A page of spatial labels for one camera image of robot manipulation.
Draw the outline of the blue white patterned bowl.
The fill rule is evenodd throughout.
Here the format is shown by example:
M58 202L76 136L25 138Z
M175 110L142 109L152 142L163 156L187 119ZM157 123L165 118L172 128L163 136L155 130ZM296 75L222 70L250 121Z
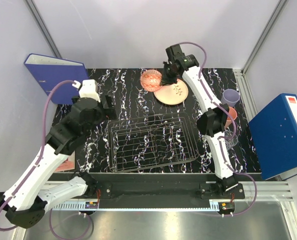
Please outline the blue white patterned bowl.
M140 76L140 84L148 92L156 92L161 89L162 74L155 69L148 69Z

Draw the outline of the pink beige plate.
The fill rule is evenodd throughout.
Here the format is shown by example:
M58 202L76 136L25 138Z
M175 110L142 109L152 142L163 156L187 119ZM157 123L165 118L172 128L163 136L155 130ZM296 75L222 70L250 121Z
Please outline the pink beige plate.
M162 86L154 92L154 96L165 105L178 105L186 100L189 89L186 83L178 79L177 83Z

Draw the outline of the lavender plastic cup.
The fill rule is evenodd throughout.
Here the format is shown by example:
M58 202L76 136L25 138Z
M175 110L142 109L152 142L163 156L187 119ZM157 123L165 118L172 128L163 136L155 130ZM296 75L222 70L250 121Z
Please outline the lavender plastic cup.
M226 89L223 91L220 101L233 108L240 101L240 94L234 89Z

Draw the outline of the pink plastic cup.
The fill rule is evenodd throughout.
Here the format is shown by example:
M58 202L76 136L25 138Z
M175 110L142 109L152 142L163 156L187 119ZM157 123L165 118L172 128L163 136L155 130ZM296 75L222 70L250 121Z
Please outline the pink plastic cup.
M235 110L235 108L233 107L229 107L229 115L232 117L232 119L235 121L236 118L237 118L237 111ZM227 119L226 119L226 123L225 123L225 126L224 128L227 129L230 125L232 124L232 120L231 118L228 116Z

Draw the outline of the clear glass tumbler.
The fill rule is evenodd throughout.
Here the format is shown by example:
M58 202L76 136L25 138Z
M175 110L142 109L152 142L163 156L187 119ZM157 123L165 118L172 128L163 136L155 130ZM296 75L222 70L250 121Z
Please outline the clear glass tumbler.
M228 128L224 132L226 149L230 150L238 144L238 136Z

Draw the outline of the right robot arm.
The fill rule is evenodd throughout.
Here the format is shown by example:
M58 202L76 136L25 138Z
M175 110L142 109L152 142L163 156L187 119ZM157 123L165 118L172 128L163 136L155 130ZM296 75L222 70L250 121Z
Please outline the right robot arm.
M233 167L229 161L225 139L225 124L229 115L229 106L222 104L203 77L203 66L193 54L186 55L180 44L165 49L167 61L163 62L161 84L174 84L181 77L192 90L202 115L196 126L211 150L217 185L215 192L220 198L227 198L238 185Z

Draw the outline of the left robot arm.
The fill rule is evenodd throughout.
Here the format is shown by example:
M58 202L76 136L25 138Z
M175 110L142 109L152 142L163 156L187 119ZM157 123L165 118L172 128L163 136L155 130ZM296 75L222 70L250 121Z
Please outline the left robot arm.
M7 191L0 192L0 213L5 211L5 217L14 228L33 227L46 212L71 198L96 195L98 182L87 172L81 172L50 190L42 187L55 170L85 143L90 130L103 121L116 118L109 95L102 100L75 98L70 112L46 134L40 151L22 176Z

